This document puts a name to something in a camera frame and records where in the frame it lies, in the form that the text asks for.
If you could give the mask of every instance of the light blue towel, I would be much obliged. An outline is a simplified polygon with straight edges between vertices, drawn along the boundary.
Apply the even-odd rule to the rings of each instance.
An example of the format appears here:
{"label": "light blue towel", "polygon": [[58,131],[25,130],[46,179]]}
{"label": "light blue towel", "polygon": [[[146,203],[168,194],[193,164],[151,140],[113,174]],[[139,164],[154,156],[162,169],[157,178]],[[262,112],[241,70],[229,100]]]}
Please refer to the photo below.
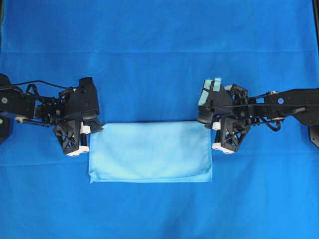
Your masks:
{"label": "light blue towel", "polygon": [[108,123],[91,135],[91,182],[208,182],[210,130],[195,121]]}

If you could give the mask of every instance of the black mount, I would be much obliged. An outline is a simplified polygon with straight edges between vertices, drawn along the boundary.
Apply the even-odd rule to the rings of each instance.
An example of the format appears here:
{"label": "black mount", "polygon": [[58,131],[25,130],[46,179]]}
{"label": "black mount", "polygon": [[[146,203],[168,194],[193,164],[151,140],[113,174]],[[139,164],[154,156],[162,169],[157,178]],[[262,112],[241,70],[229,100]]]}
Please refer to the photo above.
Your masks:
{"label": "black mount", "polygon": [[216,80],[205,80],[198,108],[197,121],[217,131],[212,147],[224,153],[236,152],[252,126],[265,124],[279,131],[288,116],[307,125],[311,141],[319,147],[319,89],[248,97],[248,91],[238,85],[224,88]]}
{"label": "black mount", "polygon": [[86,135],[103,129],[97,119],[99,113],[91,77],[80,79],[78,87],[65,88],[58,98],[50,98],[40,96],[34,84],[29,84],[24,93],[0,74],[0,143],[8,138],[14,119],[18,123],[55,126],[53,132],[63,153],[77,156],[89,151]]}

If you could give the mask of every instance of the teal tape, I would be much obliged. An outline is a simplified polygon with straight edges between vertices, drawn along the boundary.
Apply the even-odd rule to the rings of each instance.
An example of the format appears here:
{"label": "teal tape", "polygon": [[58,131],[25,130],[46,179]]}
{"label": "teal tape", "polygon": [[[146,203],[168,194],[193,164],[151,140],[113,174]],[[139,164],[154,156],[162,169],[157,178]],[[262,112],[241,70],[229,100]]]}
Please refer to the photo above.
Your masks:
{"label": "teal tape", "polygon": [[198,105],[199,106],[204,105],[206,103],[207,97],[208,97],[208,92],[207,91],[202,91],[200,99],[199,99],[199,102],[198,102]]}
{"label": "teal tape", "polygon": [[204,82],[204,88],[207,89],[207,90],[210,90],[210,86],[211,86],[211,82],[212,82],[212,81],[213,81],[213,80],[210,80],[210,79],[205,80],[205,82]]}
{"label": "teal tape", "polygon": [[215,78],[213,91],[219,91],[220,90],[220,83],[221,83],[221,78],[220,77]]}

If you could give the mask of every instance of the blue fabric backdrop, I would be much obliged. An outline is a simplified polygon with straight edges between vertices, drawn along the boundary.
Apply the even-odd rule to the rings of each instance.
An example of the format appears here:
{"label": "blue fabric backdrop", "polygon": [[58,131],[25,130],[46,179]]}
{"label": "blue fabric backdrop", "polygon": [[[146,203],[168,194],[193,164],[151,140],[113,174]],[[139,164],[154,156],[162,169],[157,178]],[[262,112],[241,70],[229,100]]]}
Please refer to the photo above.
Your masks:
{"label": "blue fabric backdrop", "polygon": [[[0,72],[65,86],[92,76],[102,123],[194,120],[207,77],[250,95],[316,88],[318,66],[311,0],[4,5]],[[214,151],[211,183],[90,185],[88,155],[15,124],[0,145],[0,238],[318,238],[318,156],[287,119],[253,128],[234,155]]]}

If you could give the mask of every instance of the screw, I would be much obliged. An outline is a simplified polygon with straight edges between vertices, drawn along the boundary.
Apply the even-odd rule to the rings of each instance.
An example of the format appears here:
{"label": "screw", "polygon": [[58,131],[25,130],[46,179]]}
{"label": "screw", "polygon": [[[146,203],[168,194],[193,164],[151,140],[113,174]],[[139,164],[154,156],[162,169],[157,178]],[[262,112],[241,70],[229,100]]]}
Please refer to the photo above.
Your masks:
{"label": "screw", "polygon": [[284,103],[284,99],[283,99],[283,98],[279,98],[279,99],[278,99],[278,103],[279,103],[279,104]]}
{"label": "screw", "polygon": [[6,103],[8,103],[8,99],[7,99],[6,97],[3,97],[3,98],[1,99],[1,102],[4,103],[4,104],[6,104]]}

